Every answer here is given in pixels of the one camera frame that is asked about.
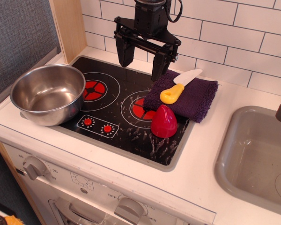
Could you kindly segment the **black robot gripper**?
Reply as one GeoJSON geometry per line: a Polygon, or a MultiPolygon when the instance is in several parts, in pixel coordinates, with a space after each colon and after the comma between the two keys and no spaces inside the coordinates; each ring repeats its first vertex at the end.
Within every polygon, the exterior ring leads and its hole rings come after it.
{"type": "Polygon", "coordinates": [[[165,74],[169,64],[178,57],[181,41],[167,30],[168,23],[176,23],[181,17],[170,17],[170,0],[136,0],[133,19],[116,17],[114,37],[118,60],[122,67],[130,65],[137,47],[151,54],[153,60],[152,81],[165,74]]]}

